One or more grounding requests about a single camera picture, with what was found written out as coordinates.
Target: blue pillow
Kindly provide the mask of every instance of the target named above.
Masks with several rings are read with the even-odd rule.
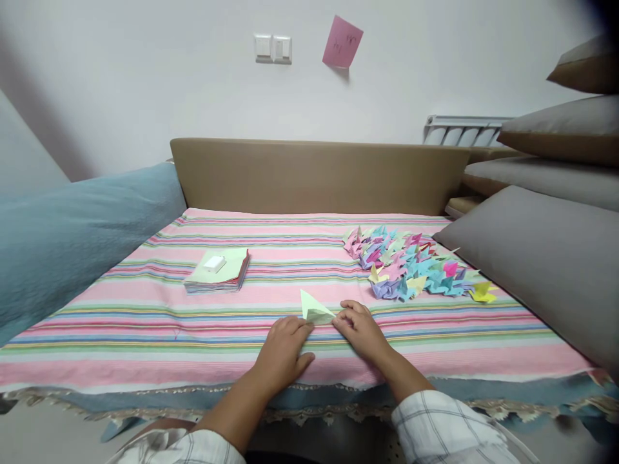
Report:
[[[185,209],[170,163],[0,204],[0,346],[62,308]]]

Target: bed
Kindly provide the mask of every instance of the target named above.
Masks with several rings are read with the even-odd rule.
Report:
[[[466,151],[411,156],[396,146],[201,139],[174,140],[172,149],[189,208],[0,349],[6,399],[48,398],[90,419],[201,414],[253,364],[276,319],[300,316],[303,289],[332,311],[343,299],[363,302],[389,342],[439,390],[513,427],[560,414],[617,420],[616,387],[604,372],[504,291],[490,304],[425,293],[408,302],[377,300],[369,271],[343,249],[343,232],[359,225],[430,241],[450,222],[439,213],[457,188]],[[403,186],[400,179],[378,199],[359,189],[351,194],[359,166],[386,176],[389,170],[377,172],[385,165],[399,166],[396,178],[410,169],[423,182]],[[343,169],[347,181],[329,190]],[[261,188],[256,179],[269,175]],[[316,189],[322,193],[312,196]],[[390,208],[426,214],[383,212]],[[227,212],[240,209],[251,213]],[[221,246],[250,249],[242,290],[187,295],[182,281],[206,250]],[[317,359],[272,401],[268,420],[388,416],[394,404],[380,375],[332,326],[316,327],[304,350]]]

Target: wooden bed frame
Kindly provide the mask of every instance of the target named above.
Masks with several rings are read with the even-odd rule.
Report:
[[[170,146],[188,207],[266,214],[443,215],[478,150],[232,139]]]

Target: plaid shirt sleeve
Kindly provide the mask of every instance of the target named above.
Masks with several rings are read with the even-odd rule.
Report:
[[[518,463],[487,417],[444,393],[412,394],[391,418],[409,463]]]
[[[151,430],[128,443],[108,464],[245,464],[221,435],[211,430]]]

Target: wall switch panel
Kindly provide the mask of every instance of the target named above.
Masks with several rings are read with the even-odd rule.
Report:
[[[273,61],[278,64],[292,64],[292,39],[273,36]]]
[[[254,34],[253,44],[256,54],[256,63],[272,63],[271,36],[266,34]]]

